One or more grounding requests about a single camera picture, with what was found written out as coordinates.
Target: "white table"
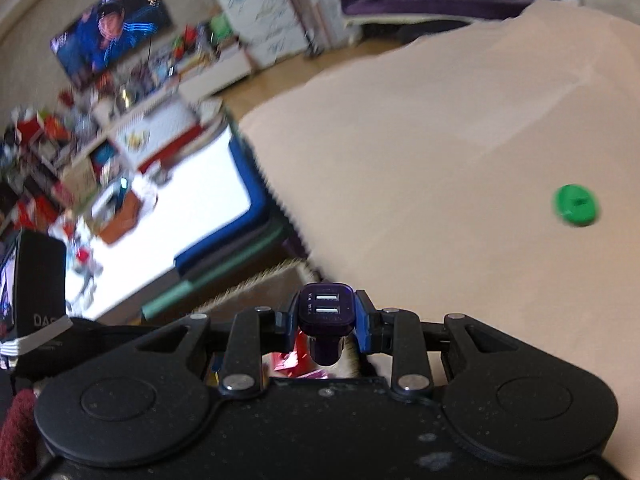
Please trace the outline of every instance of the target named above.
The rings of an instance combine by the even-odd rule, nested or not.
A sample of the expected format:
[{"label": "white table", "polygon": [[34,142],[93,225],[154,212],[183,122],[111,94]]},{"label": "white table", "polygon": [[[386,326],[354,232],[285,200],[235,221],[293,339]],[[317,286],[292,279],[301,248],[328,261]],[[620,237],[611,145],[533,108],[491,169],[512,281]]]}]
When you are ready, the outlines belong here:
[{"label": "white table", "polygon": [[[112,246],[99,238],[92,242],[104,270],[86,318],[117,324],[134,317],[180,281],[177,254],[247,212],[250,199],[229,152],[230,138],[227,127],[174,168],[171,180],[159,189],[155,210],[132,232]],[[68,280],[76,279],[69,271]]]}]

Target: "white cable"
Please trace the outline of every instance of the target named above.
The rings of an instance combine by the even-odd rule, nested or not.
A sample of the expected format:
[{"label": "white cable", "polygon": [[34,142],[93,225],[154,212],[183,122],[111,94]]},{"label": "white cable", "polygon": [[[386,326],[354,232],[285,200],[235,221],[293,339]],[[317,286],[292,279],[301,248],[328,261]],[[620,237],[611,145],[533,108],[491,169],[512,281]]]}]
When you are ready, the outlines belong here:
[{"label": "white cable", "polygon": [[53,323],[42,327],[37,332],[16,338],[12,341],[7,341],[6,343],[0,343],[0,355],[7,357],[24,355],[57,338],[72,326],[73,322],[69,319],[69,316],[63,316]]}]

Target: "television screen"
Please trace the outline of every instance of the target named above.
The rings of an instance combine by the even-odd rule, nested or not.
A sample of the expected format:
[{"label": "television screen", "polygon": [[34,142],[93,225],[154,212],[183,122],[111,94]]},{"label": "television screen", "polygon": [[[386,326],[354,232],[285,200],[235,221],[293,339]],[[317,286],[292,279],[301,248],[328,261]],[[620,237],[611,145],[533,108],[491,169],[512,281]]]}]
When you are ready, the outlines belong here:
[{"label": "television screen", "polygon": [[162,0],[99,0],[51,40],[51,49],[76,88],[83,89],[124,53],[170,25]]},{"label": "television screen", "polygon": [[0,338],[14,328],[15,246],[0,269]]}]

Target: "maroon fuzzy cloth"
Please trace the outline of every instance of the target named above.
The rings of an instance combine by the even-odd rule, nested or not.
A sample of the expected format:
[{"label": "maroon fuzzy cloth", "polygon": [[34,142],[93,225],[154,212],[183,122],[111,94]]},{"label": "maroon fuzzy cloth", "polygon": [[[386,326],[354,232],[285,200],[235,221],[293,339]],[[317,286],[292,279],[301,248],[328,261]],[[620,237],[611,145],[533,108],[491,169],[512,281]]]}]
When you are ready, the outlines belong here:
[{"label": "maroon fuzzy cloth", "polygon": [[0,431],[0,478],[20,480],[37,466],[35,404],[33,390],[21,390],[14,397]]}]

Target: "green button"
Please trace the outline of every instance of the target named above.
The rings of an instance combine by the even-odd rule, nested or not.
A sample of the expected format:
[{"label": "green button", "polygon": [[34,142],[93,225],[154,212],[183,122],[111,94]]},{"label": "green button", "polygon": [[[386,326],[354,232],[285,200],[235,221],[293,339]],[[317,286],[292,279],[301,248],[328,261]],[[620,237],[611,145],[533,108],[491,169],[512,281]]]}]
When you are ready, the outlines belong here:
[{"label": "green button", "polygon": [[598,202],[593,193],[577,184],[562,186],[556,192],[556,213],[569,224],[584,227],[598,217]]}]

